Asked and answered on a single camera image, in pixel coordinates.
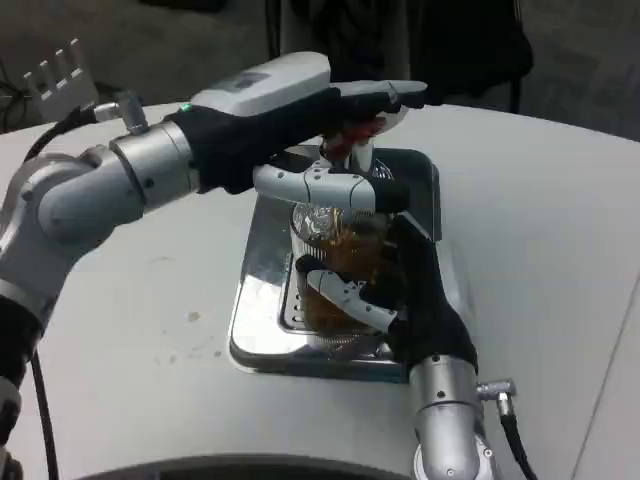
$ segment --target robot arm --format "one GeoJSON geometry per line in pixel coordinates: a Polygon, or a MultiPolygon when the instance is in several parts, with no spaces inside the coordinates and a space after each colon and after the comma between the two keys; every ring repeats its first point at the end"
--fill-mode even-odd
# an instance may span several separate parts
{"type": "Polygon", "coordinates": [[[26,364],[65,279],[117,226],[192,192],[224,187],[235,194],[254,184],[292,201],[406,208],[406,191],[392,182],[334,174],[328,165],[302,174],[267,165],[287,147],[345,122],[418,105],[426,88],[365,82],[343,92],[329,75],[322,55],[281,57],[211,86],[151,127],[140,105],[125,98],[95,113],[113,118],[119,108],[128,135],[77,158],[37,156],[16,172],[0,211],[0,466],[26,364]]]}
{"type": "Polygon", "coordinates": [[[483,428],[481,401],[497,402],[502,419],[514,417],[510,380],[477,384],[477,353],[467,332],[471,309],[456,278],[446,241],[433,242],[407,212],[391,226],[407,280],[406,309],[380,296],[378,287],[351,282],[306,255],[298,274],[324,298],[386,334],[396,361],[407,372],[414,425],[421,446],[417,478],[502,478],[483,428]]]}

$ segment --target black chair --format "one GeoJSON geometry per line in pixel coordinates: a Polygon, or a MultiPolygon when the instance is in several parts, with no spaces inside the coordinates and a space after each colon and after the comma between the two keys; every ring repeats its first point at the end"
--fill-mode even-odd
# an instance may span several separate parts
{"type": "Polygon", "coordinates": [[[509,84],[509,111],[518,113],[522,78],[533,67],[519,1],[423,0],[413,7],[412,77],[429,84],[429,103],[509,84]]]}

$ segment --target metal cylinder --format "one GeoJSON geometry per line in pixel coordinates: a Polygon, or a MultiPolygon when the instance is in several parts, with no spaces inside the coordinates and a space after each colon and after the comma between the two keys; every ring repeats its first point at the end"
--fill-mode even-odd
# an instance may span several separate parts
{"type": "Polygon", "coordinates": [[[476,425],[482,410],[473,365],[434,355],[411,369],[409,384],[427,478],[475,479],[480,468],[476,425]]]}
{"type": "Polygon", "coordinates": [[[145,199],[145,211],[159,208],[199,187],[191,148],[182,130],[163,122],[140,135],[113,140],[109,147],[131,168],[145,199]]]}

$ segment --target black cable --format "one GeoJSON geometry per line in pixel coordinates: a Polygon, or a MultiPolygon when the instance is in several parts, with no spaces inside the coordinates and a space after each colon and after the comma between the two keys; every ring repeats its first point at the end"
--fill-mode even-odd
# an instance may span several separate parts
{"type": "Polygon", "coordinates": [[[56,446],[53,440],[53,425],[51,424],[49,403],[47,402],[47,393],[44,388],[44,377],[42,376],[40,357],[38,356],[37,351],[34,352],[33,358],[31,359],[31,372],[33,373],[33,383],[36,387],[38,409],[40,410],[40,422],[42,423],[42,436],[44,437],[44,451],[47,457],[49,480],[58,480],[60,478],[60,474],[58,472],[56,446]]]}
{"type": "Polygon", "coordinates": [[[527,480],[538,480],[538,477],[533,472],[531,465],[529,465],[529,459],[522,445],[522,439],[520,438],[520,432],[518,431],[518,420],[515,414],[501,415],[500,423],[504,429],[504,434],[507,437],[509,448],[513,453],[518,465],[522,469],[522,473],[527,480]]]}
{"type": "Polygon", "coordinates": [[[93,107],[84,109],[80,107],[74,108],[65,118],[44,132],[40,138],[35,141],[27,152],[24,162],[27,162],[29,159],[39,155],[44,147],[58,135],[62,135],[91,123],[97,123],[96,117],[93,113],[93,107]]]}

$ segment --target gray carpet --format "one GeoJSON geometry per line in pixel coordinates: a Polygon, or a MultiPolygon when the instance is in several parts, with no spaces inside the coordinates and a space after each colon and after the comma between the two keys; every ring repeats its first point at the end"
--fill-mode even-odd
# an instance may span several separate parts
{"type": "MultiPolygon", "coordinates": [[[[536,61],[522,113],[640,140],[637,0],[522,1],[536,61]]],[[[95,79],[134,88],[146,103],[169,102],[263,61],[264,28],[257,0],[230,0],[217,15],[133,0],[2,0],[0,58],[18,81],[78,37],[95,79]]],[[[504,110],[507,90],[456,103],[504,110]]]]}

